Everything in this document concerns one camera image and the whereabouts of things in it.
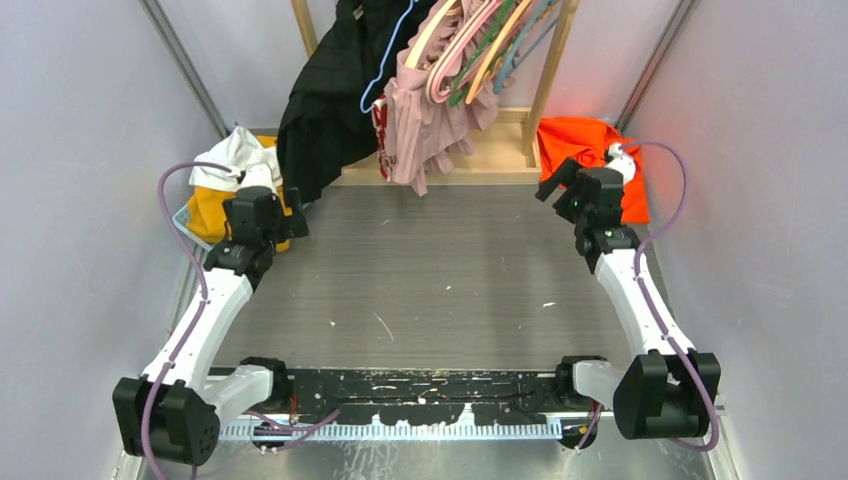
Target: wooden post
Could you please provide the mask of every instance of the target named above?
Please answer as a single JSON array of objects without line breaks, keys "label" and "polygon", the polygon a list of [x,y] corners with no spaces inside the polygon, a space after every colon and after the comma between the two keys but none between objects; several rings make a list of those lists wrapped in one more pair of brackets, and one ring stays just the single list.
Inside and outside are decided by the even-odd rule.
[{"label": "wooden post", "polygon": [[562,0],[559,18],[557,19],[556,28],[554,28],[554,36],[551,39],[551,46],[548,48],[548,57],[545,59],[542,76],[539,78],[539,88],[536,89],[536,98],[533,99],[533,106],[530,108],[530,114],[524,123],[524,131],[521,136],[521,151],[525,155],[533,153],[533,141],[536,138],[536,130],[539,129],[539,123],[542,121],[542,111],[545,109],[545,104],[548,103],[548,95],[551,93],[554,77],[556,76],[557,68],[559,68],[562,52],[565,49],[568,32],[571,31],[571,24],[574,23],[574,15],[577,13],[578,4],[580,4],[580,0]]},{"label": "wooden post", "polygon": [[318,40],[315,38],[315,27],[312,25],[309,5],[306,0],[291,0],[291,2],[294,18],[297,20],[297,28],[300,30],[300,37],[303,39],[303,47],[306,49],[306,56],[311,57],[318,47]]}]

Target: green hanger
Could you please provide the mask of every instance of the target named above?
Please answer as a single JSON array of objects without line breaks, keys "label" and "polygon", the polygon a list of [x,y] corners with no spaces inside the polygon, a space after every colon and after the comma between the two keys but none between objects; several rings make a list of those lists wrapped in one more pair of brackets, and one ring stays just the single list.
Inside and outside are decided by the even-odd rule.
[{"label": "green hanger", "polygon": [[506,0],[504,4],[501,5],[501,9],[498,11],[498,16],[495,18],[495,23],[492,25],[491,30],[486,35],[486,38],[480,42],[480,45],[477,47],[477,50],[471,55],[471,58],[468,59],[468,63],[465,64],[465,67],[460,70],[459,75],[454,78],[453,83],[451,84],[451,94],[450,94],[450,106],[455,107],[461,102],[465,100],[465,97],[468,96],[468,92],[471,90],[471,85],[466,85],[465,88],[460,89],[462,84],[462,79],[465,78],[465,75],[468,74],[468,71],[471,70],[471,67],[474,66],[474,62],[480,58],[480,55],[486,51],[497,38],[500,33],[500,29],[503,26],[504,21],[506,21],[507,14],[509,13],[509,7],[515,5],[518,0]]}]

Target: black garment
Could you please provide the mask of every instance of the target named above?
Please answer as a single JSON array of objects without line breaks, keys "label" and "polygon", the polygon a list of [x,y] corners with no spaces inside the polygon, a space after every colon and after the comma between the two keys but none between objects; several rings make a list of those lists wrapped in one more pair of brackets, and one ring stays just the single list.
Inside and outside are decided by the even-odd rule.
[{"label": "black garment", "polygon": [[[404,19],[383,77],[369,92],[371,104],[397,71],[397,54],[406,48],[436,0],[418,0]],[[354,9],[362,7],[356,20]],[[341,175],[341,168],[377,151],[371,115],[359,99],[380,67],[405,0],[339,0],[336,23],[297,78],[277,136],[277,160],[286,187],[297,187],[311,202]]]}]

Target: white cloth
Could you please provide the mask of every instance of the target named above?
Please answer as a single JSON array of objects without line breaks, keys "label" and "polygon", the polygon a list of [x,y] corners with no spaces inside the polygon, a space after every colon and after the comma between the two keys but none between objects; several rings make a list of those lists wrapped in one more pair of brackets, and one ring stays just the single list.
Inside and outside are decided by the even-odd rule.
[{"label": "white cloth", "polygon": [[238,178],[248,166],[264,163],[271,167],[274,186],[283,184],[280,164],[277,162],[277,148],[265,148],[246,128],[236,127],[229,137],[218,142],[211,150],[201,153],[195,162],[211,162],[231,167],[232,172],[210,167],[191,169],[189,184],[194,187],[206,187],[220,192],[235,192],[239,189]]}]

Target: white wall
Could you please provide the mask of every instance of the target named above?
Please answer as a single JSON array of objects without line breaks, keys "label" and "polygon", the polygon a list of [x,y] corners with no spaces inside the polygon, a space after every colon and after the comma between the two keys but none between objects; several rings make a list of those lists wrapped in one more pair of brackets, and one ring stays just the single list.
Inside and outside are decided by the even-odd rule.
[{"label": "white wall", "polygon": [[[583,0],[545,115],[614,122],[677,1]],[[225,122],[250,128],[279,125],[306,62],[291,2],[161,3]],[[320,40],[335,19],[335,2],[311,0],[309,8]],[[501,96],[502,106],[531,105],[548,44],[544,40],[521,66],[516,84]]]},{"label": "white wall", "polygon": [[[722,362],[750,479],[845,478],[848,4],[700,2],[629,134],[677,146],[660,244],[678,321]],[[656,220],[677,168],[645,155]]]},{"label": "white wall", "polygon": [[161,345],[186,268],[156,181],[215,140],[138,2],[3,2],[3,478],[115,465],[112,388]]}]

